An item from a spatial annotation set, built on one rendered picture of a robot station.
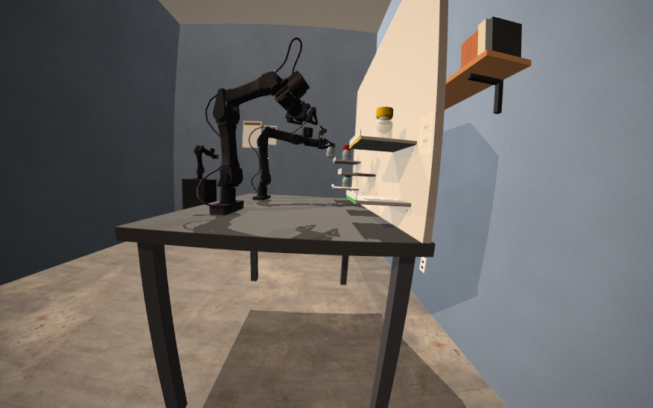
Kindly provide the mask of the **clear bottle with yellow cap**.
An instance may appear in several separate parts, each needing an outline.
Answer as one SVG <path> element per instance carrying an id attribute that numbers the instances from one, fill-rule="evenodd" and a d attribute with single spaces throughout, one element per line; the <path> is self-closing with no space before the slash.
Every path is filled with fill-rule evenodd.
<path id="1" fill-rule="evenodd" d="M 393 108 L 388 106 L 377 108 L 376 118 L 375 137 L 392 138 Z"/>

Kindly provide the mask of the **large beige wall panel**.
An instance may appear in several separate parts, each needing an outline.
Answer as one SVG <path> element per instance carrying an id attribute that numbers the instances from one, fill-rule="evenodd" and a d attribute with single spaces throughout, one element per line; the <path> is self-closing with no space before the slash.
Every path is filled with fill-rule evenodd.
<path id="1" fill-rule="evenodd" d="M 363 116 L 357 107 L 355 135 L 361 129 L 375 137 L 376 109 L 388 106 L 392 138 L 417 145 L 393 153 L 360 150 L 363 163 L 353 173 L 376 176 L 352 176 L 359 191 L 351 192 L 411 203 L 361 205 L 422 243 L 432 240 L 439 186 L 447 26 L 448 0 L 402 0 L 357 92 Z"/>

